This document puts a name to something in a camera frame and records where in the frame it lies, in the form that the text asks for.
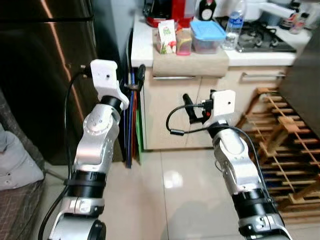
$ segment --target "beige cloth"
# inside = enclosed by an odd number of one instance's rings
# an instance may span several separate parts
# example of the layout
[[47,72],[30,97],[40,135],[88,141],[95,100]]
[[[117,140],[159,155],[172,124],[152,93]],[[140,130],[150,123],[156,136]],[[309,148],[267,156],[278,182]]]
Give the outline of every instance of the beige cloth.
[[224,77],[229,68],[229,57],[219,48],[216,54],[178,56],[174,53],[160,54],[157,50],[158,30],[153,30],[153,75],[170,76],[213,76]]

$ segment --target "blue lid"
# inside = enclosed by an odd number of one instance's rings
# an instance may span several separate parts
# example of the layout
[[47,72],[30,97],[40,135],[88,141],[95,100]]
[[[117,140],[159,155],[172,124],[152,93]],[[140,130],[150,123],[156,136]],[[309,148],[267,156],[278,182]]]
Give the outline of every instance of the blue lid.
[[214,21],[192,21],[190,26],[198,40],[216,41],[226,38],[226,32]]

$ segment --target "white countertop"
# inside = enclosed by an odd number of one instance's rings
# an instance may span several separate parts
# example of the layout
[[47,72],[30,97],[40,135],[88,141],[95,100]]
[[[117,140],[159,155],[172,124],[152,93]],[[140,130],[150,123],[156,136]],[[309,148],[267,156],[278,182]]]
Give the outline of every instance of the white countertop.
[[[153,28],[146,24],[144,16],[136,14],[133,25],[133,39],[131,51],[132,67],[137,68],[141,64],[152,67],[153,56]],[[303,30],[300,34],[293,35],[289,31],[277,27],[276,34],[292,47],[297,53],[291,52],[252,52],[240,53],[236,50],[225,51],[229,57],[230,67],[240,66],[291,66],[296,57],[303,51],[311,38],[311,33]]]

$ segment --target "white tiled floor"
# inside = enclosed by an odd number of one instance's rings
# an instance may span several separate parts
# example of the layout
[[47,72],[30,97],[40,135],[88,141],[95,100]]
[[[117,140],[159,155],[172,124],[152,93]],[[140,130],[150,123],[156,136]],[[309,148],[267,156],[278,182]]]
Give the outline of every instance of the white tiled floor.
[[[142,159],[132,169],[120,162],[111,166],[100,216],[108,240],[243,240],[212,150],[146,152]],[[52,168],[66,174],[66,167]],[[30,240],[37,239],[43,216],[63,188],[51,176],[46,182]],[[320,223],[287,228],[294,240],[320,240]]]

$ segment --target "coffee maker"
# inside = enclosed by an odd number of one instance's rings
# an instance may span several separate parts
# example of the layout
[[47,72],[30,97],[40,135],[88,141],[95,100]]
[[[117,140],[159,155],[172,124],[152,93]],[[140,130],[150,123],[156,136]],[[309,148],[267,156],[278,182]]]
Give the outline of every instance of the coffee maker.
[[161,21],[173,19],[183,28],[188,28],[196,12],[197,0],[153,0],[144,1],[143,14],[146,23],[154,28]]

